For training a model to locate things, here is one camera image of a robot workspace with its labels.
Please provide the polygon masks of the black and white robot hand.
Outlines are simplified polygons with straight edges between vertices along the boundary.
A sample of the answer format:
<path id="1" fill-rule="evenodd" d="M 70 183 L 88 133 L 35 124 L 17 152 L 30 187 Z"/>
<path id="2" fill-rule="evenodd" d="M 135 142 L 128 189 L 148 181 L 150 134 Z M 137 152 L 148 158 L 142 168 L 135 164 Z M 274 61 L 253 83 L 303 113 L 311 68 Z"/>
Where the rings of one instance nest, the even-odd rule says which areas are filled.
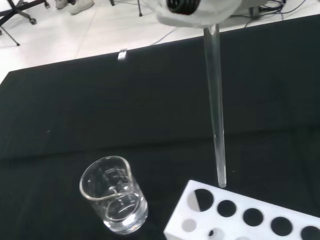
<path id="1" fill-rule="evenodd" d="M 206 28 L 230 17 L 240 0 L 147 0 L 159 23 L 178 28 Z"/>

